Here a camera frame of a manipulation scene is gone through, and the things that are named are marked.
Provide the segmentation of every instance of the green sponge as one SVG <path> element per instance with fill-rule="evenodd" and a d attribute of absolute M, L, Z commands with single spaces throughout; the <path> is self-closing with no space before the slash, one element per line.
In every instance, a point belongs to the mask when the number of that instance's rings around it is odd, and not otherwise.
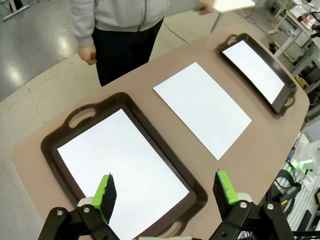
<path fill-rule="evenodd" d="M 100 212 L 102 219 L 109 224 L 117 198 L 114 178 L 104 175 L 94 195 L 91 205 Z"/>
<path fill-rule="evenodd" d="M 222 183 L 222 187 L 224 188 L 224 194 L 228 200 L 228 204 L 234 205 L 236 202 L 238 202 L 238 196 L 231 184 L 231 181 L 227 175 L 227 172 L 218 171 L 217 174 Z"/>

